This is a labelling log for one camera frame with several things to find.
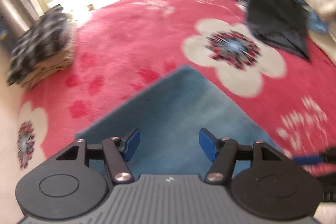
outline floral blanket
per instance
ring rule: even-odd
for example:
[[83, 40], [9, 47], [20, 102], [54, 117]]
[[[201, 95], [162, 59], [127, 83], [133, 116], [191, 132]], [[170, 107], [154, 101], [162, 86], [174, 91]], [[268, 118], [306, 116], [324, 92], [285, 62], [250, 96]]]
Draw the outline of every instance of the floral blanket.
[[335, 66], [308, 38], [310, 62], [261, 43], [244, 18], [234, 0], [122, 0], [94, 11], [77, 30], [73, 66], [24, 95], [22, 170], [184, 64], [231, 97], [287, 156], [336, 145]]

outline beige floor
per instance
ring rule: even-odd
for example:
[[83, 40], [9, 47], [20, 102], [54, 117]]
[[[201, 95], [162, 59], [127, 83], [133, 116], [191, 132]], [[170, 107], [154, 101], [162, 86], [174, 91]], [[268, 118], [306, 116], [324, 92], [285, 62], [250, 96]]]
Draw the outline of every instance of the beige floor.
[[[19, 101], [22, 90], [15, 85], [6, 86], [8, 65], [7, 54], [0, 50], [0, 224], [16, 224], [22, 218], [14, 195], [16, 183], [24, 175], [19, 169], [16, 153]], [[335, 224], [336, 204], [320, 205], [315, 216], [323, 224]]]

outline ribbed gray surface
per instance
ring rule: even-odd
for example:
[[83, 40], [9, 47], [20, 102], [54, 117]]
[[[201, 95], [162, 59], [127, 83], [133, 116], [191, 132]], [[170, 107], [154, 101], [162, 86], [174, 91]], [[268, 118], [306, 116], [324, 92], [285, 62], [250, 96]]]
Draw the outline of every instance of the ribbed gray surface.
[[[92, 213], [64, 224], [264, 224], [278, 223], [250, 215], [235, 204], [227, 190], [197, 175], [142, 175], [132, 184], [118, 185]], [[317, 224], [305, 218], [286, 224]], [[20, 224], [55, 224], [26, 218]]]

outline plaid shirt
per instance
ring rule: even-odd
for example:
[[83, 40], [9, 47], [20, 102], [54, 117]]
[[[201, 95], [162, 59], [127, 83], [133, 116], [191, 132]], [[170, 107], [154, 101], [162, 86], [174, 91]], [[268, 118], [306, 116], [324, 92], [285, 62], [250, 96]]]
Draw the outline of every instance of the plaid shirt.
[[8, 85], [26, 77], [34, 65], [59, 52], [66, 41], [59, 39], [68, 24], [63, 7], [56, 5], [45, 13], [40, 22], [31, 27], [16, 43], [11, 53]]

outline pile of clothes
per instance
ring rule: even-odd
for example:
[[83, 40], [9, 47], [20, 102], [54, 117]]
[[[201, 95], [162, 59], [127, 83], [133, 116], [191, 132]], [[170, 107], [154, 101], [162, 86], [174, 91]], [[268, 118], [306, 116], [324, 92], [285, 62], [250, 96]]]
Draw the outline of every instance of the pile of clothes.
[[31, 89], [39, 81], [73, 62], [73, 36], [63, 7], [47, 11], [16, 43], [7, 84]]
[[238, 0], [260, 41], [309, 60], [308, 34], [336, 66], [336, 0]]

